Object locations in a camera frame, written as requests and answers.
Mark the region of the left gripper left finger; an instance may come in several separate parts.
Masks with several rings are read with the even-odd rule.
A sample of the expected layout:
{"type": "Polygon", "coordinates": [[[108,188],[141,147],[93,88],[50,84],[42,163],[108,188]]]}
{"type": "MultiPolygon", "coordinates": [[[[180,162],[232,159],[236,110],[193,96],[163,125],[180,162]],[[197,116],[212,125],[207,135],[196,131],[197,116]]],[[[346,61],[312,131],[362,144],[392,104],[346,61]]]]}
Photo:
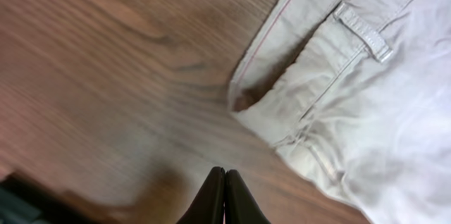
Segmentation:
{"type": "Polygon", "coordinates": [[[221,167],[213,167],[177,224],[222,224],[224,189],[225,171],[221,167]]]}

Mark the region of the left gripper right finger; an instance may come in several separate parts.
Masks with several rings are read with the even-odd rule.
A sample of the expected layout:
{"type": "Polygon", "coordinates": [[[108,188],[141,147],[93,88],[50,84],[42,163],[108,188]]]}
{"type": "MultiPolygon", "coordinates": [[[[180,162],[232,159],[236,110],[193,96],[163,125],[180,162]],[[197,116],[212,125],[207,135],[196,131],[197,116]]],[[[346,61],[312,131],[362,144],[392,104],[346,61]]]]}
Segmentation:
{"type": "Polygon", "coordinates": [[[225,175],[225,223],[270,224],[237,170],[225,175]]]}

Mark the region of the beige shorts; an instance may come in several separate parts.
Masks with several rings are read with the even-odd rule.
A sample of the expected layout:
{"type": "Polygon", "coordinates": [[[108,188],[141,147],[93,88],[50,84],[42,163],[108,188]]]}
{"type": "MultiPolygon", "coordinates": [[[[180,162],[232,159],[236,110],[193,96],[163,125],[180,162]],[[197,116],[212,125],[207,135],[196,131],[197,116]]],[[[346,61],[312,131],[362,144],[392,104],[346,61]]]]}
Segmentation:
{"type": "Polygon", "coordinates": [[[372,223],[450,222],[450,0],[279,0],[228,108],[372,223]]]}

